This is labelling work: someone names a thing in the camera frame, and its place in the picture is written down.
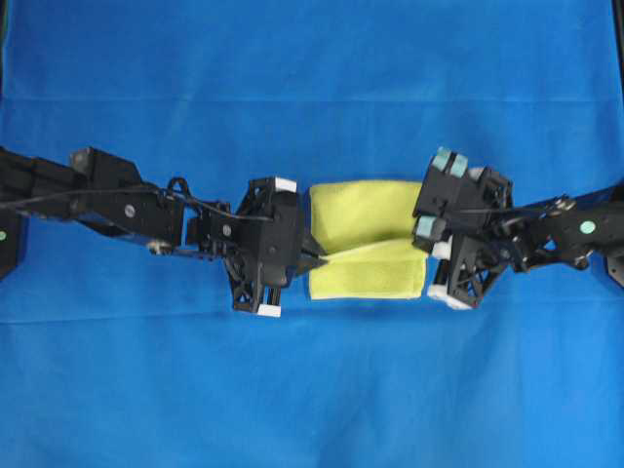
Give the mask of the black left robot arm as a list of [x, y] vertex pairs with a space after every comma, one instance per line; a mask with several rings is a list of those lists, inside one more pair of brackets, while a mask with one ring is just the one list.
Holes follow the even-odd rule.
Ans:
[[160, 187], [133, 162], [93, 147], [67, 165], [1, 151], [3, 277], [20, 264], [29, 217], [77, 222], [154, 255], [221, 259], [234, 309], [265, 317], [280, 316], [293, 278], [327, 262], [293, 180], [253, 179], [233, 210], [195, 197], [183, 177]]

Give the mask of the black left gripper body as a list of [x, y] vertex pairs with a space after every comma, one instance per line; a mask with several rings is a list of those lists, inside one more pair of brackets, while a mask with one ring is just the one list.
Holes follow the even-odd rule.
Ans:
[[224, 260], [233, 307], [281, 316], [281, 291], [300, 260], [303, 211], [297, 183], [278, 176], [254, 179], [236, 211], [234, 247]]

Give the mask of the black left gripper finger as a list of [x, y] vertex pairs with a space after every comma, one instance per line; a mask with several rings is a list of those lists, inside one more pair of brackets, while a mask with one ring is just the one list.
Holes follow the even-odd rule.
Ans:
[[327, 263], [328, 261], [323, 257], [302, 255], [298, 260], [295, 273], [305, 274], [311, 270], [322, 267]]
[[302, 238], [301, 250], [310, 256], [322, 256], [323, 248], [312, 235], [304, 235]]

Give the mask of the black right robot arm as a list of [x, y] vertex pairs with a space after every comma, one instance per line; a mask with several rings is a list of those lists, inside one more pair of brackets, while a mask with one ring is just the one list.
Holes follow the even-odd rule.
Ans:
[[517, 206], [511, 180], [490, 168], [455, 176], [429, 167], [413, 216], [414, 245], [438, 259], [427, 293], [454, 309], [476, 308], [506, 269], [553, 264], [583, 271], [604, 257], [623, 282], [623, 186]]

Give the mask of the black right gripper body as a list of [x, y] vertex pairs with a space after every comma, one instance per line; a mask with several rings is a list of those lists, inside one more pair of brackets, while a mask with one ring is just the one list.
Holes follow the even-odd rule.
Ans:
[[429, 253], [438, 260], [427, 295], [456, 310], [478, 307], [512, 260], [511, 239], [503, 230], [513, 207], [513, 183], [484, 168], [479, 179], [485, 207], [484, 224], [474, 233], [455, 232]]

